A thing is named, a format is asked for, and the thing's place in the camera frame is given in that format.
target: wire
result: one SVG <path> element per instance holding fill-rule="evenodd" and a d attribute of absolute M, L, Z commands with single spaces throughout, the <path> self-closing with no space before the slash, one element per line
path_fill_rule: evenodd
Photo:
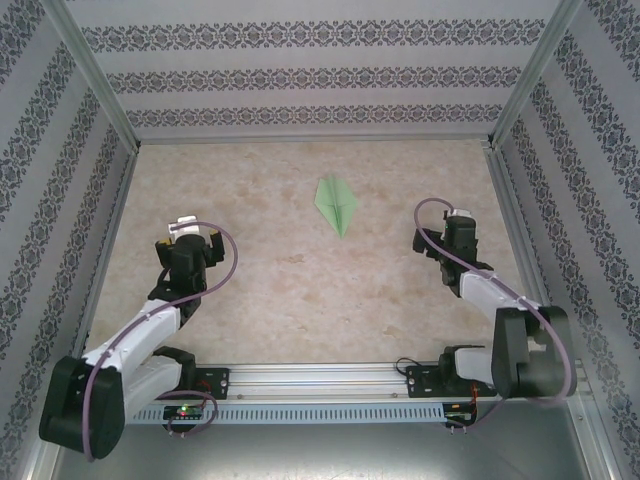
<path fill-rule="evenodd" d="M 211 414 L 211 418 L 209 418 L 206 422 L 196 425 L 195 427 L 193 427 L 191 430 L 187 432 L 176 432 L 175 430 L 173 430 L 171 428 L 171 425 L 173 421 L 179 417 L 171 417 L 169 419 L 169 422 L 167 423 L 167 430 L 169 430 L 169 435 L 171 436 L 178 435 L 180 438 L 185 438 L 185 437 L 194 435 L 198 432 L 201 432 L 205 428 L 207 428 L 218 417 L 218 412 L 219 412 L 218 402 L 216 402 L 216 399 L 212 395 L 206 392 L 200 392 L 198 390 L 175 390 L 172 392 L 163 393 L 157 398 L 157 400 L 164 400 L 166 398 L 174 398 L 174 397 L 184 397 L 185 395 L 201 396 L 204 399 L 204 402 L 202 402 L 201 408 L 204 408 L 207 400 L 209 400 L 213 404 L 213 413 Z"/>
<path fill-rule="evenodd" d="M 189 223 L 184 223 L 180 225 L 175 225 L 171 227 L 171 230 L 172 231 L 179 230 L 182 228 L 192 227 L 192 226 L 204 226 L 204 227 L 218 230 L 229 241 L 229 243 L 231 244 L 231 248 L 233 249 L 233 263 L 231 265 L 231 269 L 229 270 L 229 273 L 227 273 L 227 275 L 222 280 L 220 280 L 220 282 L 218 282 L 213 287 L 205 290 L 204 292 L 196 293 L 194 295 L 189 295 L 188 297 L 184 297 L 179 300 L 174 300 L 173 302 L 165 303 L 164 305 L 154 308 L 149 313 L 146 313 L 138 317 L 135 321 L 131 322 L 131 324 L 127 328 L 125 328 L 122 332 L 120 332 L 120 334 L 115 338 L 113 342 L 109 344 L 107 349 L 100 356 L 95 366 L 91 370 L 91 373 L 89 374 L 89 379 L 87 380 L 87 386 L 85 389 L 84 398 L 82 400 L 82 449 L 84 451 L 84 456 L 89 462 L 93 462 L 95 460 L 95 458 L 93 457 L 93 454 L 91 453 L 91 444 L 90 444 L 89 410 L 91 407 L 91 392 L 93 391 L 93 386 L 96 381 L 96 376 L 98 375 L 100 368 L 102 368 L 102 365 L 107 360 L 107 358 L 111 356 L 113 349 L 116 346 L 118 346 L 118 344 L 122 342 L 122 340 L 124 340 L 124 338 L 127 335 L 129 335 L 138 325 L 147 321 L 154 315 L 162 312 L 163 310 L 166 310 L 167 308 L 175 307 L 185 302 L 190 302 L 191 300 L 204 297 L 205 295 L 209 295 L 210 293 L 213 293 L 216 290 L 219 290 L 231 279 L 231 277 L 236 271 L 236 268 L 238 267 L 238 246 L 236 245 L 236 242 L 233 239 L 233 237 L 229 233 L 227 233 L 226 230 L 220 228 L 219 226 L 214 225 L 213 223 L 208 223 L 208 222 L 189 222 Z M 199 396 L 202 396 L 203 394 L 203 392 L 200 392 L 198 390 L 183 390 L 182 392 L 183 393 L 186 392 L 189 395 L 199 395 Z"/>
<path fill-rule="evenodd" d="M 418 205 L 416 205 L 416 209 L 413 212 L 413 220 L 416 224 L 418 231 L 420 232 L 420 235 L 429 244 L 429 246 L 432 247 L 434 250 L 436 250 L 438 253 L 447 257 L 448 259 L 453 260 L 457 264 L 463 266 L 467 270 L 470 270 L 475 274 L 485 278 L 486 280 L 489 280 L 494 285 L 497 285 L 498 288 L 500 288 L 506 295 L 513 298 L 520 305 L 522 305 L 527 310 L 529 310 L 529 312 L 531 312 L 531 314 L 540 322 L 540 326 L 544 330 L 546 330 L 546 332 L 549 334 L 549 336 L 551 337 L 551 340 L 553 340 L 555 348 L 560 354 L 560 358 L 562 359 L 562 365 L 564 366 L 564 381 L 562 384 L 562 388 L 560 389 L 560 392 L 558 392 L 558 394 L 555 397 L 552 397 L 550 400 L 539 400 L 539 399 L 529 399 L 529 400 L 534 403 L 538 403 L 540 405 L 554 406 L 554 405 L 561 404 L 566 400 L 567 394 L 569 393 L 569 390 L 571 390 L 571 383 L 573 379 L 572 379 L 572 373 L 571 373 L 571 361 L 569 360 L 569 354 L 567 353 L 567 349 L 563 345 L 562 340 L 560 340 L 560 337 L 558 336 L 557 332 L 553 329 L 549 321 L 546 318 L 544 318 L 540 314 L 540 312 L 538 312 L 538 310 L 536 310 L 533 307 L 533 305 L 531 305 L 525 299 L 525 297 L 523 297 L 522 295 L 518 295 L 514 290 L 512 290 L 510 287 L 508 287 L 506 284 L 504 284 L 495 276 L 487 273 L 486 271 L 477 269 L 476 267 L 474 267 L 473 265 L 470 265 L 469 263 L 465 262 L 461 258 L 458 258 L 455 255 L 447 252 L 445 249 L 440 248 L 433 240 L 429 238 L 429 236 L 424 232 L 422 224 L 420 223 L 419 213 L 420 213 L 420 208 L 422 208 L 424 204 L 430 203 L 430 202 L 441 203 L 443 205 L 446 205 L 449 208 L 449 211 L 453 210 L 453 205 L 441 198 L 426 198 L 421 202 L 419 202 Z"/>
<path fill-rule="evenodd" d="M 400 357 L 398 360 L 396 360 L 395 367 L 396 367 L 396 371 L 397 371 L 400 375 L 402 375 L 402 376 L 404 376 L 404 377 L 406 377 L 406 376 L 407 376 L 407 371 L 406 371 L 406 369 L 405 369 L 405 371 L 403 372 L 403 371 L 402 371 L 402 370 L 400 370 L 400 368 L 398 367 L 398 364 L 399 364 L 402 360 L 406 360 L 407 362 L 415 363 L 415 364 L 416 364 L 417 366 L 419 366 L 419 367 L 421 367 L 421 366 L 422 366 L 422 364 L 421 364 L 421 363 L 418 363 L 418 362 L 416 362 L 415 360 L 413 360 L 413 359 L 411 359 L 411 358 L 409 358 L 409 357 Z"/>

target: origami paper crane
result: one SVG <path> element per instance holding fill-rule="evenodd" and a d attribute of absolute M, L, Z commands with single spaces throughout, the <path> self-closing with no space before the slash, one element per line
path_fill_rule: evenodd
<path fill-rule="evenodd" d="M 358 205 L 346 182 L 334 175 L 321 179 L 316 191 L 315 204 L 340 238 L 344 238 Z"/>

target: floor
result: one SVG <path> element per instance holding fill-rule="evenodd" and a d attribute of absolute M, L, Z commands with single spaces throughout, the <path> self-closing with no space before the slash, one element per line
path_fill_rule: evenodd
<path fill-rule="evenodd" d="M 330 174 L 358 200 L 343 239 L 314 205 Z M 434 360 L 446 345 L 487 343 L 490 322 L 411 249 L 427 196 L 471 210 L 479 260 L 521 290 L 478 141 L 144 146 L 89 347 L 136 315 L 160 272 L 154 242 L 184 215 L 227 229 L 240 251 L 234 278 L 167 342 L 199 363 Z M 442 228 L 442 209 L 424 210 L 425 226 Z"/>

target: patterned wallpaper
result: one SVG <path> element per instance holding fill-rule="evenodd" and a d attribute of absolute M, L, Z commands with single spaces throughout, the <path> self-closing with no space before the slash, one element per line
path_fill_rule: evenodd
<path fill-rule="evenodd" d="M 77 0 L 143 140 L 488 134 L 558 0 Z"/>
<path fill-rule="evenodd" d="M 640 478 L 639 32 L 632 1 L 585 1 L 502 146 L 624 478 Z"/>
<path fill-rule="evenodd" d="M 35 0 L 0 2 L 0 479 L 37 434 L 130 161 Z"/>

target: purple cable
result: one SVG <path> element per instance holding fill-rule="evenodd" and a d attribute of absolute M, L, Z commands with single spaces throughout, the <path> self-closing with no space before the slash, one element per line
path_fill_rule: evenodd
<path fill-rule="evenodd" d="M 204 292 L 196 293 L 194 295 L 190 295 L 188 297 L 181 298 L 179 300 L 174 300 L 173 302 L 165 303 L 164 305 L 161 305 L 161 306 L 159 306 L 157 308 L 154 308 L 149 313 L 146 313 L 146 314 L 142 315 L 141 317 L 137 318 L 134 322 L 131 323 L 131 325 L 129 325 L 127 328 L 125 328 L 120 333 L 120 335 L 118 335 L 115 338 L 115 340 L 113 342 L 111 342 L 111 344 L 107 347 L 107 349 L 104 351 L 104 353 L 100 356 L 100 358 L 96 362 L 96 365 L 93 367 L 93 369 L 91 370 L 91 373 L 89 374 L 89 379 L 87 380 L 87 387 L 86 387 L 86 390 L 85 390 L 85 393 L 84 393 L 84 398 L 82 399 L 82 449 L 84 450 L 84 456 L 86 457 L 86 459 L 89 462 L 93 462 L 95 460 L 95 458 L 93 457 L 93 454 L 91 453 L 91 444 L 89 442 L 89 437 L 90 437 L 90 435 L 89 435 L 89 409 L 90 409 L 90 405 L 91 405 L 91 392 L 93 390 L 93 385 L 94 385 L 94 383 L 96 381 L 96 376 L 98 375 L 98 372 L 100 371 L 100 368 L 102 367 L 104 362 L 107 360 L 107 358 L 109 358 L 111 356 L 111 350 L 113 350 L 138 325 L 140 325 L 142 322 L 148 320 L 152 316 L 160 313 L 163 310 L 166 310 L 167 308 L 175 307 L 175 306 L 180 305 L 180 304 L 185 303 L 185 302 L 190 302 L 191 300 L 195 300 L 197 298 L 204 297 L 205 295 L 209 295 L 210 293 L 213 293 L 216 290 L 219 290 L 220 288 L 222 288 L 222 286 L 224 286 L 231 279 L 231 277 L 233 276 L 233 274 L 236 271 L 236 268 L 238 267 L 238 246 L 236 245 L 236 242 L 233 239 L 233 237 L 229 233 L 227 233 L 226 230 L 218 227 L 217 225 L 214 225 L 213 223 L 208 223 L 208 222 L 189 222 L 189 223 L 184 223 L 184 224 L 181 224 L 181 225 L 176 225 L 176 226 L 172 227 L 171 230 L 179 230 L 181 228 L 192 227 L 192 226 L 203 226 L 203 227 L 208 227 L 208 228 L 213 228 L 215 230 L 218 230 L 229 241 L 229 243 L 231 244 L 231 248 L 233 249 L 233 264 L 231 265 L 231 269 L 229 270 L 229 273 L 227 273 L 227 275 L 222 280 L 220 280 L 220 282 L 218 282 L 213 287 L 205 290 Z M 187 390 L 185 392 L 187 392 L 189 395 L 200 395 L 200 396 L 202 396 L 202 393 L 203 393 L 203 392 L 199 392 L 199 391 L 196 391 L 196 390 L 193 390 L 193 391 L 188 391 Z"/>
<path fill-rule="evenodd" d="M 426 198 L 422 200 L 420 203 L 418 203 L 418 205 L 416 205 L 416 209 L 413 212 L 413 220 L 416 224 L 416 227 L 418 228 L 418 231 L 420 232 L 420 235 L 422 235 L 422 238 L 424 238 L 424 240 L 429 244 L 429 246 L 432 247 L 434 250 L 436 250 L 438 253 L 447 257 L 448 259 L 453 260 L 457 264 L 462 265 L 464 268 L 472 271 L 473 273 L 480 275 L 481 277 L 497 285 L 498 288 L 500 288 L 505 294 L 507 294 L 508 296 L 513 298 L 515 301 L 517 301 L 520 305 L 522 305 L 527 310 L 529 310 L 531 314 L 536 318 L 536 320 L 540 322 L 540 325 L 542 326 L 542 328 L 546 330 L 546 332 L 549 334 L 549 336 L 551 337 L 551 340 L 553 340 L 553 344 L 555 345 L 556 350 L 558 350 L 558 353 L 560 354 L 560 358 L 562 359 L 562 365 L 564 366 L 564 382 L 562 384 L 562 388 L 560 389 L 560 392 L 555 397 L 552 397 L 550 400 L 545 400 L 545 401 L 541 401 L 538 399 L 529 399 L 529 400 L 532 402 L 535 402 L 541 405 L 547 405 L 547 406 L 561 404 L 567 398 L 567 394 L 569 393 L 569 390 L 571 390 L 571 380 L 572 380 L 571 361 L 569 360 L 569 354 L 567 353 L 567 349 L 562 344 L 562 340 L 560 340 L 560 337 L 558 336 L 556 331 L 553 329 L 551 324 L 548 322 L 548 320 L 544 318 L 540 314 L 540 312 L 538 312 L 538 310 L 536 310 L 529 302 L 527 302 L 522 295 L 518 295 L 513 289 L 505 285 L 502 281 L 500 281 L 498 278 L 494 277 L 493 275 L 483 270 L 477 269 L 473 265 L 468 264 L 464 260 L 456 257 L 455 255 L 450 254 L 443 248 L 440 248 L 438 245 L 436 245 L 436 243 L 433 240 L 429 238 L 429 236 L 426 233 L 424 233 L 422 225 L 420 224 L 420 219 L 418 217 L 418 214 L 420 213 L 420 208 L 422 208 L 422 206 L 425 203 L 429 203 L 429 202 L 441 203 L 443 205 L 446 205 L 449 208 L 449 211 L 453 210 L 453 205 L 441 198 Z M 489 413 L 494 413 L 495 410 L 497 410 L 498 408 L 499 407 L 496 406 L 496 408 L 492 409 Z"/>

